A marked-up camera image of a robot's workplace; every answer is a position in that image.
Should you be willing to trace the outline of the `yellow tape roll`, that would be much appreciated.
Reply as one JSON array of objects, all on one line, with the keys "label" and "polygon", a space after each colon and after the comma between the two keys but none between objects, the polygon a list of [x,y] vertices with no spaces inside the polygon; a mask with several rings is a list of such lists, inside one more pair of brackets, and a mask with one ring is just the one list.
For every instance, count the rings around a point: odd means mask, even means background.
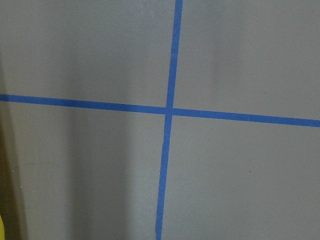
[{"label": "yellow tape roll", "polygon": [[0,240],[5,240],[5,229],[2,217],[0,216]]}]

